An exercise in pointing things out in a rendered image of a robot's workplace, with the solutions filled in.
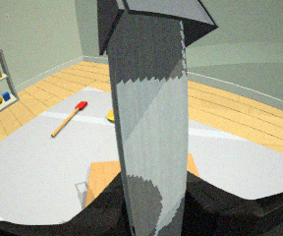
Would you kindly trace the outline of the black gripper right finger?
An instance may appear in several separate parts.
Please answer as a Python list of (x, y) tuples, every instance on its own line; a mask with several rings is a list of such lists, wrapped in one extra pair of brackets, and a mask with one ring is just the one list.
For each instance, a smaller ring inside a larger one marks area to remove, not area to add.
[(244, 200), (186, 173), (181, 236), (260, 236), (283, 223), (283, 192)]

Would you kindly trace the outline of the orange flat rectangular board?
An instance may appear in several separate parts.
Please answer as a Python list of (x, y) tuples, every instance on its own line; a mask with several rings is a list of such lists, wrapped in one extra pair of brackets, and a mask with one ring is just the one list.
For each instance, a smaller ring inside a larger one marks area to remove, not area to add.
[[(92, 162), (89, 170), (89, 180), (87, 180), (86, 204), (85, 207), (94, 201), (99, 193), (114, 180), (115, 174), (121, 172), (119, 161), (98, 161)], [(199, 176), (196, 163), (193, 162), (193, 155), (188, 153), (188, 172)], [(84, 207), (84, 208), (85, 208)]]

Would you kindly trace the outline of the yellow round disc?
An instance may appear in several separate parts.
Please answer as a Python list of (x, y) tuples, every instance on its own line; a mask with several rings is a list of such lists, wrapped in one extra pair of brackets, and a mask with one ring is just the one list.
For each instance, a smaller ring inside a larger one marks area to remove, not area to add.
[(107, 113), (107, 121), (109, 121), (110, 123), (115, 123), (113, 110), (110, 110), (109, 113)]

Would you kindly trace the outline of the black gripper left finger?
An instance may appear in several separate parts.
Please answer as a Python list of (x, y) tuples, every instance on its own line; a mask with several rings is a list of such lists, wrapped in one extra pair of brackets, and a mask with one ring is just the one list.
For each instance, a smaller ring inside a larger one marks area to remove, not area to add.
[(28, 225), (0, 220), (0, 236), (133, 236), (121, 172), (91, 204), (66, 223)]

